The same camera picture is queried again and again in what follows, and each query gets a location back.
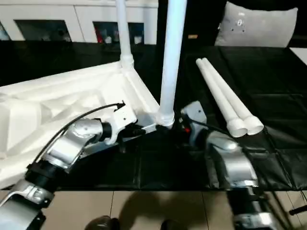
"black wire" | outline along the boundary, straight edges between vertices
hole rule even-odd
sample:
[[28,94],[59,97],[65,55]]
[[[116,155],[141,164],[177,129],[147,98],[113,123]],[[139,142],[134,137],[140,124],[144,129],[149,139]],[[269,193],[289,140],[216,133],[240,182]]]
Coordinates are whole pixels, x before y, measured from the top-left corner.
[[191,119],[191,118],[189,118],[189,117],[187,117],[187,119],[188,119],[189,121],[195,123],[195,124],[200,125],[200,126],[205,126],[205,127],[209,128],[209,129],[211,129],[211,130],[218,131],[218,132],[220,132],[220,133],[226,134],[226,135],[228,135],[229,137],[231,137],[231,138],[233,139],[233,137],[230,136],[229,133],[228,133],[227,131],[222,130],[221,128],[218,128],[218,127],[216,127],[216,126],[211,126],[211,125],[208,125],[208,124],[203,123],[203,122],[195,121],[195,120],[193,120],[193,119]]
[[[198,124],[198,125],[201,125],[201,126],[204,126],[204,127],[207,127],[208,129],[211,129],[211,130],[214,130],[214,131],[218,131],[218,132],[221,132],[223,134],[226,134],[228,135],[231,139],[235,140],[228,132],[226,132],[225,130],[222,130],[216,126],[211,126],[211,125],[208,125],[206,123],[203,123],[203,122],[199,122],[199,121],[195,121],[191,118],[189,118],[188,116],[186,117],[186,119],[188,119],[189,121],[195,123],[195,124]],[[251,154],[249,153],[249,151],[247,150],[247,148],[245,146],[242,146],[243,149],[245,150],[245,153],[248,155],[248,159],[252,162],[252,164],[256,167],[258,173],[261,175],[261,177],[263,178],[264,182],[266,183],[267,187],[270,189],[274,199],[276,200],[277,204],[278,204],[278,207],[279,209],[282,211],[283,215],[284,215],[284,218],[286,219],[288,225],[289,225],[289,228],[291,230],[293,230],[293,225],[285,211],[285,209],[283,208],[281,202],[280,202],[280,199],[278,198],[276,192],[272,189],[272,185],[271,183],[269,182],[268,178],[264,175],[264,173],[262,172],[262,170],[257,166],[257,164],[255,163],[254,159],[252,158]],[[268,206],[270,207],[271,210],[273,210],[273,214],[275,215],[276,219],[279,221],[279,223],[281,224],[281,226],[286,230],[286,226],[284,224],[284,222],[279,218],[279,216],[277,216],[277,213],[275,212],[275,210],[273,209],[273,207],[271,206],[271,204],[268,202]]]
[[307,201],[307,197],[306,197],[305,193],[303,191],[301,191],[301,194],[303,195],[303,198],[305,199],[305,201]]
[[101,107],[98,107],[98,108],[95,108],[95,109],[92,109],[84,114],[81,114],[80,116],[76,117],[75,119],[71,120],[69,123],[67,123],[65,126],[63,126],[49,141],[48,143],[41,149],[41,151],[39,152],[39,154],[36,156],[36,158],[34,159],[34,162],[36,162],[38,160],[38,158],[46,151],[46,149],[49,147],[49,145],[58,137],[59,134],[63,133],[64,131],[66,131],[66,129],[73,123],[75,123],[77,120],[89,115],[89,114],[92,114],[98,110],[101,110],[101,109],[105,109],[105,108],[109,108],[109,107],[112,107],[112,106],[120,106],[120,105],[124,105],[123,103],[114,103],[114,104],[107,104],[107,105],[104,105],[104,106],[101,106]]

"tile floor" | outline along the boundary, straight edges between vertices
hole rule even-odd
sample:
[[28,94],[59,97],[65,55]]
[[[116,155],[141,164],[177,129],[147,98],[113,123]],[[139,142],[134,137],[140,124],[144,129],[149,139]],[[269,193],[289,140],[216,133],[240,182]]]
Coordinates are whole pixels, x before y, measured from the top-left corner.
[[[307,204],[300,192],[277,195],[287,211]],[[119,218],[123,230],[159,230],[164,219],[179,220],[189,230],[234,229],[225,192],[58,192],[44,213],[43,230],[83,230],[103,215]],[[290,218],[296,229],[307,230],[307,212]]]

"white pvc pipe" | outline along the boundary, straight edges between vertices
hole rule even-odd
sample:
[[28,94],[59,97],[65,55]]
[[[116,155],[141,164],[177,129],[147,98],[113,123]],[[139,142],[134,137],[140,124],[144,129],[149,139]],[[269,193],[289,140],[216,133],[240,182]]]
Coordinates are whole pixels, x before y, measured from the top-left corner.
[[120,43],[120,62],[122,67],[133,67],[133,56],[130,49],[129,28],[126,14],[126,0],[116,0],[117,23]]
[[165,51],[160,108],[157,123],[171,128],[187,0],[169,0],[167,8]]
[[205,79],[219,109],[221,110],[221,113],[227,123],[229,133],[236,138],[245,135],[247,133],[247,129],[245,128],[244,122],[238,117],[233,107],[228,102],[217,83],[214,81],[208,68],[206,68],[200,58],[196,60],[196,64],[200,69],[201,74]]
[[216,71],[210,61],[206,58],[203,58],[202,61],[206,69],[208,69],[213,75],[215,82],[222,90],[236,114],[244,121],[246,128],[248,129],[248,135],[254,135],[261,132],[264,128],[263,123],[246,108],[236,93],[224,81],[218,71]]

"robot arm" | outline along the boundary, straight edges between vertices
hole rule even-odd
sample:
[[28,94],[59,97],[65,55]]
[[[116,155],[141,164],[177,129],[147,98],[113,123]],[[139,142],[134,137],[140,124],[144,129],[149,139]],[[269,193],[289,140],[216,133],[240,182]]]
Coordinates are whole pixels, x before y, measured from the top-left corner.
[[37,230],[46,217],[41,209],[51,203],[60,180],[66,176],[89,144],[114,144],[125,126],[136,122],[133,111],[124,106],[101,122],[80,119],[57,138],[38,162],[28,167],[25,177],[0,203],[1,230]]
[[254,168],[239,144],[217,131],[208,135],[206,143],[218,180],[227,189],[235,229],[276,230],[274,216],[264,205]]

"table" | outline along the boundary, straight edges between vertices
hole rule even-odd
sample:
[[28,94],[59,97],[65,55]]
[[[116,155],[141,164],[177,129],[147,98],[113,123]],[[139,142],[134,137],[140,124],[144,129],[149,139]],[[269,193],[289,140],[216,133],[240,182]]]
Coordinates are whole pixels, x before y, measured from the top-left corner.
[[[2,42],[0,85],[119,60],[119,47],[86,43]],[[135,68],[157,101],[162,78],[161,52],[133,47]],[[225,128],[223,118],[196,69],[207,57],[266,129],[238,141],[261,164],[267,190],[307,188],[307,66],[289,49],[200,47],[182,55],[175,110],[199,100],[208,122]],[[159,130],[79,161],[61,190],[209,190],[223,189],[209,180],[204,151],[182,148],[174,135]]]

